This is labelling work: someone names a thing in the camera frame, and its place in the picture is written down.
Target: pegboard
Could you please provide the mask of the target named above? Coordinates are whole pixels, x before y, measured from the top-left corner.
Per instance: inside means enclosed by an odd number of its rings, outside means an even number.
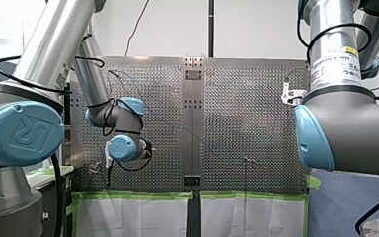
[[[112,189],[181,191],[184,175],[190,172],[200,176],[203,190],[305,192],[307,170],[297,155],[293,110],[280,99],[284,77],[304,62],[204,59],[196,68],[202,77],[190,81],[184,58],[106,57],[104,61],[111,97],[133,96],[146,103],[142,135],[156,149],[142,171],[114,167]],[[118,79],[107,70],[130,77]],[[295,71],[291,87],[304,88],[306,77],[304,71]],[[73,189],[103,189],[105,142],[112,137],[103,137],[100,128],[85,122],[87,108],[74,78],[72,87],[78,100],[72,104]],[[197,108],[189,113],[194,102]],[[189,134],[191,141],[185,139]],[[256,164],[248,164],[246,158]],[[124,166],[136,168],[142,162]]]
[[[141,98],[145,103],[144,129],[142,137],[152,142],[154,156],[150,164],[139,172],[127,172],[114,166],[112,189],[137,191],[180,191],[182,189],[182,77],[181,60],[154,59],[143,63],[136,60],[128,64],[126,59],[106,58],[103,75],[110,96]],[[108,70],[121,71],[129,75],[117,77]],[[102,130],[89,126],[83,114],[87,110],[82,91],[78,88],[79,106],[76,129],[78,157],[72,160],[77,167],[73,179],[75,190],[104,189],[107,183],[104,149],[111,136],[103,137]],[[123,163],[135,169],[145,161]]]
[[[207,59],[201,188],[303,193],[293,108],[281,102],[284,78],[306,87],[303,62]]]

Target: black pole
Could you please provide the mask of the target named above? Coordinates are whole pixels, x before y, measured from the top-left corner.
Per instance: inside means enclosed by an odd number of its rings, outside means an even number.
[[[208,57],[214,57],[214,0],[208,7]]]

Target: label sticker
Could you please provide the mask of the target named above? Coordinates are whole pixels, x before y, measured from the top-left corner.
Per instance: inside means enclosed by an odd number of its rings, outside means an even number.
[[[56,79],[56,84],[54,85],[54,88],[56,88],[57,90],[63,90],[66,84],[67,75],[69,74],[69,69],[70,68],[67,68],[67,64],[63,63],[60,69],[60,73]]]
[[[331,51],[313,63],[311,69],[313,83],[339,84],[342,81],[361,82],[358,52],[351,47],[340,48],[338,52]]]

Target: bracket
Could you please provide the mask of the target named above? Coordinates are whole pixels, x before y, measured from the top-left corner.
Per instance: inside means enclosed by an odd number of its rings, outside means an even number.
[[[284,82],[282,89],[282,103],[290,106],[298,106],[307,94],[306,90],[290,90],[290,83]]]

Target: industrial robot arm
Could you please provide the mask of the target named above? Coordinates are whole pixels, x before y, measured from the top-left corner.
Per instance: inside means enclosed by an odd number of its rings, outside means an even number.
[[[356,39],[358,7],[371,42],[365,31]],[[379,52],[379,0],[308,0],[299,9],[312,39],[310,91],[296,108],[300,158],[312,168],[379,175],[379,105],[360,70],[371,70]]]
[[[91,26],[86,38],[79,46],[78,56],[74,62],[76,76],[84,92],[87,92],[85,102],[88,110],[85,119],[88,124],[101,127],[114,127],[117,135],[110,140],[108,151],[115,161],[126,162],[136,159],[146,159],[152,155],[150,142],[140,138],[143,128],[144,104],[132,97],[119,100],[110,99],[104,78],[98,65],[81,58],[95,58],[95,39]]]
[[[94,12],[105,0],[49,1],[10,80],[0,82],[0,166],[29,166],[47,159],[63,141],[59,100],[76,53],[94,57],[92,38],[83,39]],[[74,63],[97,127],[115,127],[110,155],[131,161],[147,155],[140,139],[144,104],[135,98],[111,100],[100,69],[87,59]]]

